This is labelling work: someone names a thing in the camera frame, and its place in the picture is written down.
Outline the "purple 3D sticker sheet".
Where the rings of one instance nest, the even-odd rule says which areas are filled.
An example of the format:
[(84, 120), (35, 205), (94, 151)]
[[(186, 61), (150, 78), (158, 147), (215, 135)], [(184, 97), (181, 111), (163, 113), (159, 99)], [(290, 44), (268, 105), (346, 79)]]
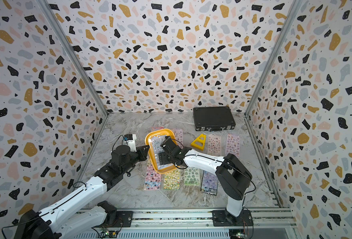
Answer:
[(179, 128), (172, 129), (172, 132), (175, 135), (176, 143), (180, 148), (183, 148), (183, 130)]

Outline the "green frog sticker sheet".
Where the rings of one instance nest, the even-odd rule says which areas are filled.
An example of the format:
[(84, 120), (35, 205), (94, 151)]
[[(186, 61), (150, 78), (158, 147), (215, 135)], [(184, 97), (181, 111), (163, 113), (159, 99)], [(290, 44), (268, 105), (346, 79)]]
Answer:
[(200, 169), (195, 167), (188, 167), (184, 170), (184, 184), (185, 186), (200, 185)]

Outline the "lilac character sticker sheet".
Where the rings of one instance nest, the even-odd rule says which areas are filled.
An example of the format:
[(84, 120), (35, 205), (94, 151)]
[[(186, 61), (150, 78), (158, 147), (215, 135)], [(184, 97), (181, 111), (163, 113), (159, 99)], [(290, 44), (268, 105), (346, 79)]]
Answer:
[(240, 157), (241, 137), (234, 134), (227, 135), (225, 154), (233, 154)]

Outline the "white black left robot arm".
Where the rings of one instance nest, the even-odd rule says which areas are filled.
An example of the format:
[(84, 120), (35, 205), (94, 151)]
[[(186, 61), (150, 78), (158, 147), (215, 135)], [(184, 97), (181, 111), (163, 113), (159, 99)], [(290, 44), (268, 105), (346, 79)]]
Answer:
[(71, 239), (96, 226), (118, 226), (124, 221), (117, 209), (107, 201), (76, 216), (86, 204), (116, 186), (124, 175), (129, 176), (138, 162), (146, 161), (150, 147), (131, 150), (120, 145), (111, 153), (111, 160), (95, 172), (85, 183), (58, 202), (36, 212), (29, 210), (21, 216), (14, 237), (16, 239)]

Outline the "pink bear sticker sheet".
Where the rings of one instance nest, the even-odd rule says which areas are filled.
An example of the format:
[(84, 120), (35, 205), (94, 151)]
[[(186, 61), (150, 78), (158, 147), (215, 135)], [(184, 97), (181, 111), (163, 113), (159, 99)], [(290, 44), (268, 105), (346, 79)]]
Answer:
[(213, 156), (221, 156), (221, 136), (216, 134), (208, 135), (207, 153)]

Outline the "clear grey sticker sheet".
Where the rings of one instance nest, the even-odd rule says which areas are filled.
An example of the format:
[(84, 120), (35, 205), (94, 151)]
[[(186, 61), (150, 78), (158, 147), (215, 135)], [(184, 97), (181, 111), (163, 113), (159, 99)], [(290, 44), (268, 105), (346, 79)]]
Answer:
[(155, 161), (157, 165), (162, 165), (160, 161), (160, 153), (165, 152), (161, 147), (161, 144), (166, 140), (166, 135), (157, 135), (151, 138), (151, 146), (154, 150)]

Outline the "pink yellow cat sticker sheet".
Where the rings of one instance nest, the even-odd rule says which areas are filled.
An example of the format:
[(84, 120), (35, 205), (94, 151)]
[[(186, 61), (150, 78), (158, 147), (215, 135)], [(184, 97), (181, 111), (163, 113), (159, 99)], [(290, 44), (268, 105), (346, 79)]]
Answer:
[(144, 182), (144, 190), (160, 190), (161, 188), (162, 175), (157, 173), (149, 160), (146, 168), (146, 176)]

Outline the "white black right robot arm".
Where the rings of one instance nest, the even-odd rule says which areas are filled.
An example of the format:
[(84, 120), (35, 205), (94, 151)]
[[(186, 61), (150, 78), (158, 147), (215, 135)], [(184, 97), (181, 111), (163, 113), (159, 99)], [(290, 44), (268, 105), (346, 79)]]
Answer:
[(252, 182), (250, 171), (233, 154), (212, 156), (190, 147), (180, 148), (176, 140), (167, 136), (161, 144), (160, 159), (168, 159), (178, 169), (198, 168), (216, 175), (228, 196), (227, 217), (237, 218), (244, 209), (246, 193)]

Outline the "red blue cat sticker sheet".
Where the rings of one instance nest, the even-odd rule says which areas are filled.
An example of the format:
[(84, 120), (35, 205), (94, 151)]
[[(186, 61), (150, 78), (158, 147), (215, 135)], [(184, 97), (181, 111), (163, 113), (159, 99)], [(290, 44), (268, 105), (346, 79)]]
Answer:
[(152, 128), (151, 128), (151, 131), (157, 131), (157, 130), (162, 130), (162, 129), (164, 129), (164, 127), (162, 127), (162, 126), (156, 126), (156, 127), (152, 127)]

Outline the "purple bonbon sticker sheet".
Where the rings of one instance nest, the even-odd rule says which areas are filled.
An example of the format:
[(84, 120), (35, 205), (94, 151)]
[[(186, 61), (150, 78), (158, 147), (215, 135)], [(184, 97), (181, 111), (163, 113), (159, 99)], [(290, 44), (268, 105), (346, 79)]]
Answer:
[(218, 190), (217, 176), (210, 172), (204, 171), (202, 180), (201, 180), (200, 192), (206, 193), (209, 195), (217, 195), (217, 190)]

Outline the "yellow plastic storage box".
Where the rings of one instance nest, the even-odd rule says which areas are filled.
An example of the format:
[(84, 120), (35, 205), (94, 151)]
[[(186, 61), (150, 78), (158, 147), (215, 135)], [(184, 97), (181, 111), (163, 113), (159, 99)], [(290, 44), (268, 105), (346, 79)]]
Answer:
[(149, 157), (154, 167), (154, 170), (159, 174), (166, 174), (177, 169), (171, 162), (160, 165), (159, 153), (165, 152), (161, 147), (161, 144), (165, 141), (166, 136), (170, 136), (175, 139), (174, 133), (167, 128), (152, 131), (146, 136), (146, 145), (150, 146)]

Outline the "green animal sticker sheet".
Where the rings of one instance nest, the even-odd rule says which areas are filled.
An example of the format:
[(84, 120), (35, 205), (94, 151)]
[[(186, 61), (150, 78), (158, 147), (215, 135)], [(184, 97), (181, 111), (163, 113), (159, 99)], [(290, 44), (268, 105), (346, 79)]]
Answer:
[(164, 174), (164, 190), (178, 190), (180, 188), (180, 170)]

